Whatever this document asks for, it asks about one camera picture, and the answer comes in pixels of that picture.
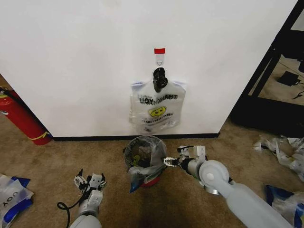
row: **crumpled plastic bag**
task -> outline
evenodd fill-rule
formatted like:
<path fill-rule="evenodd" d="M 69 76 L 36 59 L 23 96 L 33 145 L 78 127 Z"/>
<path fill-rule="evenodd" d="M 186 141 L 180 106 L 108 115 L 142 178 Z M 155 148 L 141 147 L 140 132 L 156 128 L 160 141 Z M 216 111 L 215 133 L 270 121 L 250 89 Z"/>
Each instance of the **crumpled plastic bag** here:
<path fill-rule="evenodd" d="M 279 163 L 285 167 L 288 167 L 295 171 L 300 180 L 304 182 L 304 155 L 303 155 L 303 144 L 301 144 L 303 139 L 261 139 L 259 142 L 254 144 L 254 149 L 258 152 L 262 152 L 263 149 L 270 150 L 274 156 L 277 157 Z M 284 146 L 284 143 L 290 143 L 294 149 L 294 154 L 288 156 L 280 147 Z"/>
<path fill-rule="evenodd" d="M 266 200 L 294 228 L 304 228 L 304 193 L 266 185 Z"/>
<path fill-rule="evenodd" d="M 287 138 L 295 153 L 304 155 L 304 138 Z"/>
<path fill-rule="evenodd" d="M 165 143 L 152 135 L 133 139 L 124 151 L 124 161 L 131 176 L 130 193 L 148 183 L 166 168 L 162 158 L 167 157 Z"/>
<path fill-rule="evenodd" d="M 0 174 L 0 228 L 9 228 L 15 216 L 32 205 L 33 193 L 24 187 L 27 183 Z"/>

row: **red fire extinguisher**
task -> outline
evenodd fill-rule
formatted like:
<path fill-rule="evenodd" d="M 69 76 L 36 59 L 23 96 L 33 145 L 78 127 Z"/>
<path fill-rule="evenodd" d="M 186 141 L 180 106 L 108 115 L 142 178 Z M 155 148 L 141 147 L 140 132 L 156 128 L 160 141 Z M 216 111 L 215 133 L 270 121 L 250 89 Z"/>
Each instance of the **red fire extinguisher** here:
<path fill-rule="evenodd" d="M 52 140 L 15 91 L 0 88 L 0 112 L 9 118 L 36 145 Z"/>

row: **yellow smiley face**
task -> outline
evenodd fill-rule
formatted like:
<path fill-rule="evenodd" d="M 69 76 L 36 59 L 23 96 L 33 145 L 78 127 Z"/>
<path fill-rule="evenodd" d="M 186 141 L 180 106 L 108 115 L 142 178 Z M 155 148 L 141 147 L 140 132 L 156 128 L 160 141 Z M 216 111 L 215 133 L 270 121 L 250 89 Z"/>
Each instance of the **yellow smiley face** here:
<path fill-rule="evenodd" d="M 152 117 L 159 117 L 166 112 L 166 109 L 167 109 L 166 107 L 161 107 L 161 108 L 158 108 L 158 109 L 155 109 L 155 110 L 151 110 L 150 115 Z"/>

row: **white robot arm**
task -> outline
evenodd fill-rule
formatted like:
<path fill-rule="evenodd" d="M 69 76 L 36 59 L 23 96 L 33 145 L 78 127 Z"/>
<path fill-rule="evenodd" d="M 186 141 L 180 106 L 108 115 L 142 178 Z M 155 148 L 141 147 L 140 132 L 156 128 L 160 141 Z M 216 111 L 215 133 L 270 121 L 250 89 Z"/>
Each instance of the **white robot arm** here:
<path fill-rule="evenodd" d="M 82 193 L 79 201 L 71 207 L 67 207 L 64 203 L 59 202 L 57 206 L 67 211 L 68 222 L 66 227 L 69 227 L 70 213 L 69 209 L 79 204 L 78 217 L 70 226 L 70 228 L 101 228 L 101 224 L 97 219 L 99 205 L 103 200 L 103 189 L 107 182 L 103 174 L 92 174 L 84 179 L 82 176 L 83 170 L 74 178 L 75 185 Z"/>
<path fill-rule="evenodd" d="M 199 158 L 190 158 L 189 148 Z M 181 146 L 180 158 L 165 158 L 167 166 L 180 166 L 198 179 L 212 194 L 221 194 L 229 209 L 249 228 L 292 228 L 292 226 L 271 206 L 246 185 L 229 178 L 227 168 L 218 161 L 207 161 L 204 146 Z"/>

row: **beige carpet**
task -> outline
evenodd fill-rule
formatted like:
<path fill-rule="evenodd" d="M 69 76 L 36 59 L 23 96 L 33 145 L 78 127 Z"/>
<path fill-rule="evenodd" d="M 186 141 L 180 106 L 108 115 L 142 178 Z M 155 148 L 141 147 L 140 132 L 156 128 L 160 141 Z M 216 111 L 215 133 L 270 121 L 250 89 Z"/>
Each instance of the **beige carpet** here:
<path fill-rule="evenodd" d="M 16 218 L 13 228 L 66 226 L 67 215 L 58 201 L 71 205 L 79 191 L 73 183 L 81 168 L 87 176 L 103 172 L 108 181 L 99 218 L 104 228 L 235 228 L 244 227 L 220 196 L 202 189 L 178 168 L 167 168 L 148 189 L 129 193 L 130 181 L 123 159 L 128 141 L 50 142 L 35 146 L 5 116 L 0 116 L 0 173 L 31 178 L 34 204 Z M 252 144 L 267 133 L 226 121 L 217 139 L 164 140 L 170 156 L 180 145 L 205 145 L 209 159 L 224 163 L 231 177 L 265 197 L 266 184 L 304 191 L 297 175 L 282 167 L 270 153 L 258 154 Z M 77 209 L 71 212 L 75 219 Z"/>

